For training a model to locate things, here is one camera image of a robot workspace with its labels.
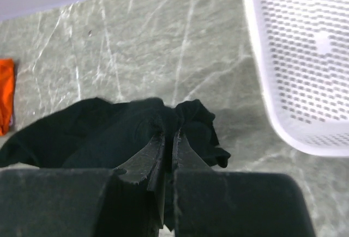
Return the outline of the folded orange t-shirt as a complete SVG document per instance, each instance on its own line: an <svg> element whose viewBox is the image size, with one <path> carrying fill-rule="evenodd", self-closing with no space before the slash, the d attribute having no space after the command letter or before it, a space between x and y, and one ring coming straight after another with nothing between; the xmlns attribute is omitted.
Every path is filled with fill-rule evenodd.
<svg viewBox="0 0 349 237"><path fill-rule="evenodd" d="M14 61L11 58L1 59L1 136L9 132L13 116L15 74Z"/></svg>

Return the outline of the black t-shirt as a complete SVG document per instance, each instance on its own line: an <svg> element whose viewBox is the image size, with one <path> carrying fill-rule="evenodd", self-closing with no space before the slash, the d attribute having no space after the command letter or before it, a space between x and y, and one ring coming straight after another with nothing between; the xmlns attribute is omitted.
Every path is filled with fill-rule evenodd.
<svg viewBox="0 0 349 237"><path fill-rule="evenodd" d="M209 166L225 168L230 153L220 147L215 115L199 100L171 108L160 98L112 104L100 98L77 102L13 134L1 147L1 166L115 168L138 153L156 133L170 151L183 130Z"/></svg>

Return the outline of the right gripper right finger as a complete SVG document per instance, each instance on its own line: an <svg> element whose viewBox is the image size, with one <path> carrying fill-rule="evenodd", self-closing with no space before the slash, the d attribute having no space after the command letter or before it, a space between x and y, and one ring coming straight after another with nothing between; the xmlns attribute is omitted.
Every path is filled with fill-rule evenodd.
<svg viewBox="0 0 349 237"><path fill-rule="evenodd" d="M315 236L296 181L287 174L217 172L178 131L172 151L176 236Z"/></svg>

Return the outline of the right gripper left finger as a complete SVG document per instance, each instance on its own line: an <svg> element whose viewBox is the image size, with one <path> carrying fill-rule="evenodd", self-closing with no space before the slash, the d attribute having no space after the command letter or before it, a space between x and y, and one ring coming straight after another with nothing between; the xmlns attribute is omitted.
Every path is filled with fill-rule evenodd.
<svg viewBox="0 0 349 237"><path fill-rule="evenodd" d="M1 236L158 236L165 137L114 169L1 169Z"/></svg>

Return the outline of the white perforated plastic basket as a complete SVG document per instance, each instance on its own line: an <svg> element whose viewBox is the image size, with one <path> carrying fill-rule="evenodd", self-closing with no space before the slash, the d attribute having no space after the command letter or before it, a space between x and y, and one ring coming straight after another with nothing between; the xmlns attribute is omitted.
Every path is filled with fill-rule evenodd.
<svg viewBox="0 0 349 237"><path fill-rule="evenodd" d="M348 157L348 0L243 0L268 119L310 155Z"/></svg>

